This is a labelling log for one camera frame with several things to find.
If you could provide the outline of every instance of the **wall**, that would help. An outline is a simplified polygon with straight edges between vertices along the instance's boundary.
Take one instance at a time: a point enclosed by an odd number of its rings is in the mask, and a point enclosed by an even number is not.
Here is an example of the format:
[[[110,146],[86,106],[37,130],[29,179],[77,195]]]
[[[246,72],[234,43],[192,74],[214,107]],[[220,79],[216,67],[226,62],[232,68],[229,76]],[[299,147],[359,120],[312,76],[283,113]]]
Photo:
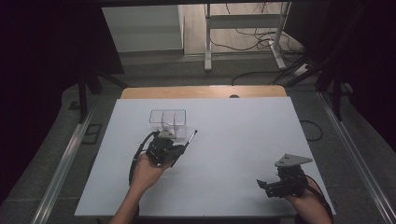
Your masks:
[[[178,6],[102,10],[118,52],[183,49]]]

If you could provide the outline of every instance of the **gray floor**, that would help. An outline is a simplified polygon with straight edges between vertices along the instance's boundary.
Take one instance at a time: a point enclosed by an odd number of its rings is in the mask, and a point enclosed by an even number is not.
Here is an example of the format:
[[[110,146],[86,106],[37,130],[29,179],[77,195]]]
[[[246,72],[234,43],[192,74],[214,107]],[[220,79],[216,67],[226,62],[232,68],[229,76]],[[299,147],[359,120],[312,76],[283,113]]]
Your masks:
[[[125,76],[115,76],[131,86],[194,86],[230,85],[233,77],[252,71],[275,71],[276,63],[270,54],[234,54],[214,57],[211,73],[204,71],[204,58],[182,55],[147,55],[136,57],[122,54]],[[274,73],[260,73],[241,77],[235,85],[265,85],[276,77]],[[100,79],[104,90],[99,95],[89,94],[90,105],[97,101],[91,124],[101,124],[96,144],[82,144],[70,168],[64,185],[54,205],[48,223],[105,223],[107,217],[74,217],[79,197],[88,178],[90,167],[99,149],[106,126],[121,89]],[[324,183],[336,210],[335,223],[385,223],[367,188],[349,158],[347,150],[334,129],[314,89],[316,77],[311,77],[295,87],[287,88],[299,119],[317,123],[323,137],[308,142],[317,161]],[[63,105],[46,140],[23,176],[0,208],[0,223],[30,223],[47,190],[48,184],[61,160],[64,150],[78,124],[78,111],[69,110],[78,100],[77,86],[64,92]],[[347,99],[342,100],[344,123],[376,180],[391,201],[396,201],[396,155],[379,134],[355,110]],[[318,136],[318,129],[303,125],[307,138]],[[91,136],[84,142],[90,143]],[[292,223],[283,218],[282,223]]]

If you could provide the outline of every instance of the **desk leg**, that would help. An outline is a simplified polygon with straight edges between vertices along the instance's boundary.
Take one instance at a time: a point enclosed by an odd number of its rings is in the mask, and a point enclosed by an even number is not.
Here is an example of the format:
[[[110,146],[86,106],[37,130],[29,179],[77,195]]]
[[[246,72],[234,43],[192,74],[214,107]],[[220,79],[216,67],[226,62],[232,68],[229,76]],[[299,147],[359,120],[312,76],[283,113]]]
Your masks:
[[[280,70],[286,69],[286,65],[283,62],[282,55],[279,52],[278,45],[279,39],[282,35],[283,27],[285,26],[286,18],[288,17],[288,11],[290,7],[290,2],[283,3],[283,8],[280,14],[279,24],[277,26],[276,35],[274,41],[270,41],[271,51],[274,54],[277,66]]]
[[[206,43],[205,43],[205,71],[212,70],[212,42],[210,41],[210,4],[206,10]]]

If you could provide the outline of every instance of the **white tabletop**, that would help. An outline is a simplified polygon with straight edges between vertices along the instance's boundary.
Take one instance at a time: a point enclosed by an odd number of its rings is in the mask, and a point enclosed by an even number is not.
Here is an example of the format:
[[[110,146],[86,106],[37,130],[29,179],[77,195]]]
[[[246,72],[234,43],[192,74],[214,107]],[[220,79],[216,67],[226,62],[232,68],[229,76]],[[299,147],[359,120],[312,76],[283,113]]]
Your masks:
[[[175,166],[146,192],[140,216],[295,215],[286,200],[269,199],[256,182],[279,181],[275,162],[285,153],[314,159],[290,98],[271,97],[118,100],[76,216],[116,213],[129,188],[132,158],[152,131],[153,109],[185,109],[187,136],[194,130],[198,134]],[[302,167],[317,180],[330,203],[315,160]]]

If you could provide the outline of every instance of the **clear plastic container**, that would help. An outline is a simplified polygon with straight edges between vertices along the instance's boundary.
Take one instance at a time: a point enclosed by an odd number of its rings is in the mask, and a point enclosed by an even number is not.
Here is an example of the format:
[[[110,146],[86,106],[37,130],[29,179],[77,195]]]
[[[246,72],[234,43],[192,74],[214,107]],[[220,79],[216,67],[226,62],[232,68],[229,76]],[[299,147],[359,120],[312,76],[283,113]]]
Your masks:
[[[186,110],[151,110],[149,123],[154,131],[167,130],[176,138],[186,138]]]

